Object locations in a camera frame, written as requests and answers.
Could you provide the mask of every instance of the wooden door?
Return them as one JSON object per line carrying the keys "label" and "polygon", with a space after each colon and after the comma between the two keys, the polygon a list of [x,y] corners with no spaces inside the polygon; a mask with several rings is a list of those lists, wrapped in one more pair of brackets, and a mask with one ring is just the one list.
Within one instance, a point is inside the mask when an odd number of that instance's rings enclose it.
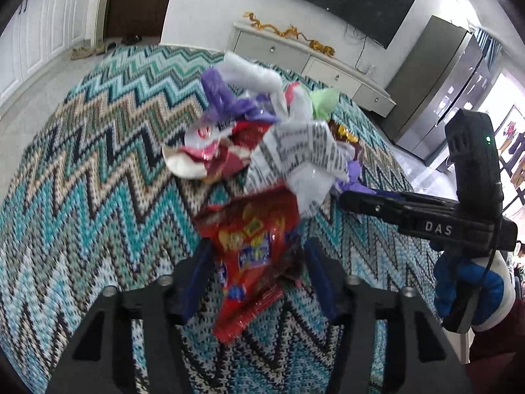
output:
{"label": "wooden door", "polygon": [[86,35],[88,0],[72,0],[70,10],[70,46],[81,43]]}
{"label": "wooden door", "polygon": [[52,59],[68,47],[70,0],[49,0],[47,15],[47,53]]}
{"label": "wooden door", "polygon": [[104,37],[160,36],[169,0],[109,0]]}
{"label": "wooden door", "polygon": [[20,15],[20,61],[24,81],[46,62],[47,9],[49,0],[24,0]]}
{"label": "wooden door", "polygon": [[16,11],[0,36],[0,105],[22,84],[20,66],[20,13]]}

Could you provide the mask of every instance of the gold dragon figurine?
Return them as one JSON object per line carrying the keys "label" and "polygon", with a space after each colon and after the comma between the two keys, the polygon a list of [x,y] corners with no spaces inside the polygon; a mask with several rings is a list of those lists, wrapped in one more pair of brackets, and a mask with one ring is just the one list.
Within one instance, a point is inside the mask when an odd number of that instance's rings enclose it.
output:
{"label": "gold dragon figurine", "polygon": [[255,14],[253,12],[246,12],[244,13],[242,17],[250,19],[251,26],[254,28],[257,28],[259,31],[262,31],[266,28],[270,28],[274,32],[274,34],[280,37],[288,38],[288,36],[291,35],[295,37],[297,40],[299,39],[299,36],[301,35],[308,42],[308,46],[311,49],[314,49],[315,51],[322,53],[324,55],[327,55],[329,57],[335,56],[335,49],[333,47],[325,46],[317,40],[307,39],[306,36],[303,33],[300,33],[299,30],[293,25],[290,25],[290,27],[286,31],[281,32],[270,23],[261,23],[261,21],[255,17]]}

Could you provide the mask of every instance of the blue glove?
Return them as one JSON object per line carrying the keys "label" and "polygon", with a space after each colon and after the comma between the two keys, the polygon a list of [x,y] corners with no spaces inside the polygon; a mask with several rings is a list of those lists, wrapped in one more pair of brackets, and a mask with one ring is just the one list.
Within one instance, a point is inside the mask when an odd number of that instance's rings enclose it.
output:
{"label": "blue glove", "polygon": [[[439,317],[450,314],[456,299],[456,283],[464,281],[478,286],[489,258],[459,258],[455,262],[443,254],[434,266],[436,296],[434,305]],[[515,302],[514,282],[510,271],[499,251],[487,273],[479,295],[478,307],[472,320],[472,328],[484,331],[493,328],[507,317]]]}

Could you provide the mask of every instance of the metal screw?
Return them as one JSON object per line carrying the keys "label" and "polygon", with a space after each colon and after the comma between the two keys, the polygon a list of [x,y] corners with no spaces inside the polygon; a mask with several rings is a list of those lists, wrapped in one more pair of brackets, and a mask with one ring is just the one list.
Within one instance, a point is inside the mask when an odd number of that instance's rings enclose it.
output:
{"label": "metal screw", "polygon": [[361,279],[356,275],[349,275],[347,280],[350,286],[357,286],[358,284],[361,284]]}
{"label": "metal screw", "polygon": [[417,296],[417,290],[413,287],[406,286],[401,289],[401,294],[408,298],[413,298],[414,296]]}
{"label": "metal screw", "polygon": [[118,289],[115,286],[106,286],[102,291],[102,294],[107,298],[110,298],[113,295],[116,295]]}
{"label": "metal screw", "polygon": [[161,286],[166,287],[173,283],[173,277],[171,275],[163,275],[157,281]]}

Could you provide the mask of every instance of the chevron rug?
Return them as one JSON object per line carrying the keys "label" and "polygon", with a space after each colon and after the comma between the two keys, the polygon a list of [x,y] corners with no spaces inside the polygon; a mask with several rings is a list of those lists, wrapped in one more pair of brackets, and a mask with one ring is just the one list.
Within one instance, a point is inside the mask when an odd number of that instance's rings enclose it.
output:
{"label": "chevron rug", "polygon": [[[161,154],[163,144],[182,144],[207,108],[200,75],[221,59],[184,48],[117,49],[69,92],[25,150],[0,207],[0,346],[33,393],[44,393],[104,286],[137,289],[170,273],[198,244],[190,218],[241,193],[245,173],[214,186],[180,180]],[[325,87],[272,68],[285,82]],[[335,117],[365,144],[366,185],[410,190],[351,100],[341,97]],[[349,274],[383,289],[415,286],[432,306],[437,256],[426,243],[376,218],[342,213],[330,197],[303,229]],[[195,392],[324,392],[341,331],[323,318],[305,279],[228,348],[211,332],[222,293],[218,279],[210,281],[198,314],[179,331]],[[382,379],[384,327],[376,333],[371,389]],[[148,392],[140,321],[133,334],[137,387]]]}

